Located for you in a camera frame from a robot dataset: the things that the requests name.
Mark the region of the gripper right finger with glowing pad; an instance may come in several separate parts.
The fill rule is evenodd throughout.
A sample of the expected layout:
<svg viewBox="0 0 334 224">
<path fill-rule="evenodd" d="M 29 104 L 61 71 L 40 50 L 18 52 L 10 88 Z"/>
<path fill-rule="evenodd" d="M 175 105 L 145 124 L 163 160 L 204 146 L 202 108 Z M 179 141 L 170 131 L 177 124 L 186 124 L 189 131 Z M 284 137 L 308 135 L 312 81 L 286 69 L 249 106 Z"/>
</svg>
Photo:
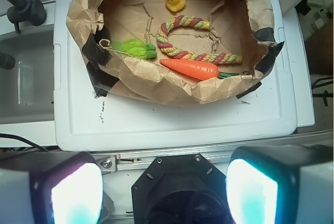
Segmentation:
<svg viewBox="0 0 334 224">
<path fill-rule="evenodd" d="M 238 147 L 226 194 L 235 223 L 333 223 L 333 147 Z"/>
</svg>

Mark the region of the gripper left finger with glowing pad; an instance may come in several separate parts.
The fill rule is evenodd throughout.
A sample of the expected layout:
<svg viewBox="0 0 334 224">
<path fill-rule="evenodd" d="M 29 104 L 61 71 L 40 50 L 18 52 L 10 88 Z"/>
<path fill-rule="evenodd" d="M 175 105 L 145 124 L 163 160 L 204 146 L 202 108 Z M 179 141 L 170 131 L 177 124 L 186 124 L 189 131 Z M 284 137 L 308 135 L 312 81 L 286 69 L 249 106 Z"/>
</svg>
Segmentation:
<svg viewBox="0 0 334 224">
<path fill-rule="evenodd" d="M 88 152 L 1 155 L 1 223 L 98 223 L 101 169 Z"/>
</svg>

